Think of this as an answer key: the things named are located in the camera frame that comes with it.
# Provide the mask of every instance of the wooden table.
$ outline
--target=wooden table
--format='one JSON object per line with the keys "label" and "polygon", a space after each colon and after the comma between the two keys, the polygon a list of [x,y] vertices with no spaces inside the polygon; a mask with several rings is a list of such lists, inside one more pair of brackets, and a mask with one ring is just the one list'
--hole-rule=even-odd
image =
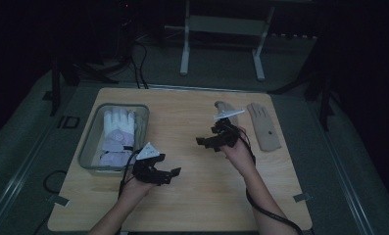
{"label": "wooden table", "polygon": [[121,175],[95,176],[77,161],[79,149],[97,107],[106,103],[144,104],[150,110],[146,141],[151,142],[166,160],[156,164],[160,170],[181,167],[170,185],[155,187],[123,224],[123,231],[250,231],[256,230],[252,208],[245,196],[242,177],[224,157],[196,143],[196,137],[211,137],[215,101],[235,109],[252,102],[270,111],[282,148],[263,152],[249,113],[238,116],[247,129],[257,169],[270,193],[289,219],[303,230],[312,227],[305,201],[293,196],[301,187],[289,156],[272,101],[267,94],[183,91],[155,89],[103,88],[73,156],[60,196],[70,200],[67,207],[55,205],[48,227],[54,231],[88,231],[115,203]]}

